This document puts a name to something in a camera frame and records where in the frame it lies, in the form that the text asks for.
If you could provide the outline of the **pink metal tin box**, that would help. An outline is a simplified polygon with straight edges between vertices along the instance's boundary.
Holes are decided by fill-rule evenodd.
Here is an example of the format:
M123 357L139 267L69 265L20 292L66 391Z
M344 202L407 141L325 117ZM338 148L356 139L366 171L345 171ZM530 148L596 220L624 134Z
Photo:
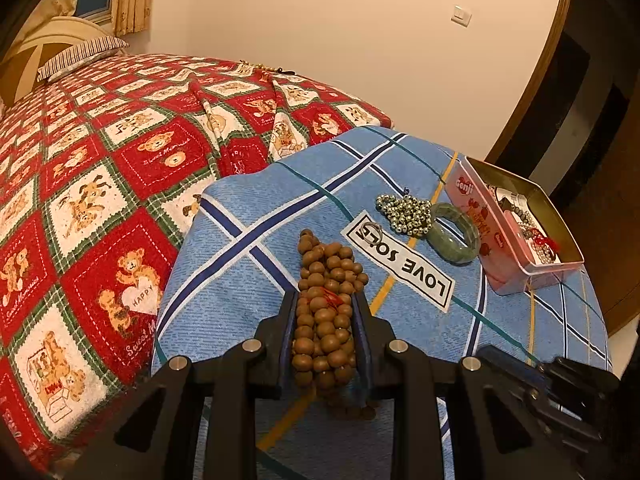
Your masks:
M446 193L480 231L480 263L497 294L548 287L582 268L574 236L538 184L462 156Z

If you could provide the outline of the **green jade bangle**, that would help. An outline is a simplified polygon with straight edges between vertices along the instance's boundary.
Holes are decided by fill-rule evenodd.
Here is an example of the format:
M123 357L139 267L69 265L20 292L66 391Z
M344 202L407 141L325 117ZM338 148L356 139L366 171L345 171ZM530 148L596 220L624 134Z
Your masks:
M431 206L432 227L426 240L439 257L456 266L471 263L480 253L480 231L473 220L450 203Z

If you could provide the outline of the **blue plaid cloth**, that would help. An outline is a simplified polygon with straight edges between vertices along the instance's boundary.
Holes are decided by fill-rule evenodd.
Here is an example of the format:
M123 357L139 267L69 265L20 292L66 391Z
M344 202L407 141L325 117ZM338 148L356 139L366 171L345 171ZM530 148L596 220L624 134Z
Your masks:
M296 245L310 229L354 251L372 312L430 356L455 361L493 344L516 358L565 356L609 367L608 335L585 268L551 286L501 296L479 261L455 266L382 226L381 194L446 200L458 156L384 128L357 128L257 174L203 192L167 282L154 363L220 356L274 315L300 278Z

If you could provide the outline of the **red bear patterned bedspread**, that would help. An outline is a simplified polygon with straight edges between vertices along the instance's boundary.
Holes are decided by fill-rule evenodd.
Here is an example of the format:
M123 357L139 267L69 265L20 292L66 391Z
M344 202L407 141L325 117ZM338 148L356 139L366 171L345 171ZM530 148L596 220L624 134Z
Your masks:
M329 84L239 64L112 55L2 118L1 419L46 476L148 371L201 192L390 125Z

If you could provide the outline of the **striped pillow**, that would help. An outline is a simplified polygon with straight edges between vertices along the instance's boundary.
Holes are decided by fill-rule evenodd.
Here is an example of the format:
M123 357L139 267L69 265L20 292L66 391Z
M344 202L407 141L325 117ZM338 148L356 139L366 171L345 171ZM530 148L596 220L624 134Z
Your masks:
M49 58L43 66L38 68L37 81L51 80L53 76L64 70L74 70L128 47L127 41L113 36L99 36L73 44L53 58Z

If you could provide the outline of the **cream wooden headboard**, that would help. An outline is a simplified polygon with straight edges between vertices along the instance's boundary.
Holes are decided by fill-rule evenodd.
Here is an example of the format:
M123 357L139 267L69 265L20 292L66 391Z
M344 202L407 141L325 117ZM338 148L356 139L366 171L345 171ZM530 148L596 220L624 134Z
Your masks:
M3 104L11 107L32 92L38 70L50 58L74 44L106 35L99 25L73 16L56 16L34 29L1 60Z

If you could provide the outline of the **white wall light switch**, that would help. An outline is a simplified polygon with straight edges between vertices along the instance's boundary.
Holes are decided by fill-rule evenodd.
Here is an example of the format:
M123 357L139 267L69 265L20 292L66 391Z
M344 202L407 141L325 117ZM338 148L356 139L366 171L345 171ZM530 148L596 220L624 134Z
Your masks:
M452 11L451 21L463 27L468 27L472 18L472 13L463 6L455 6Z

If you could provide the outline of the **brown door frame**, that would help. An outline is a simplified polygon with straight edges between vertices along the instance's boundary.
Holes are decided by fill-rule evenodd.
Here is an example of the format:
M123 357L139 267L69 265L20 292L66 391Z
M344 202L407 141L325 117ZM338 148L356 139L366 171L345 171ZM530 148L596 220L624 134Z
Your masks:
M485 157L486 162L494 165L497 163L498 158L506 150L506 147L516 133L516 129L525 117L529 107L532 105L534 97L544 80L544 76L546 76L554 52L560 41L561 32L564 28L569 8L570 0L558 1L547 40L544 43L544 47L542 48L532 76L530 76L523 94L518 100L518 104L516 104L516 107L514 108L509 120L506 122L506 125L503 127L498 140Z

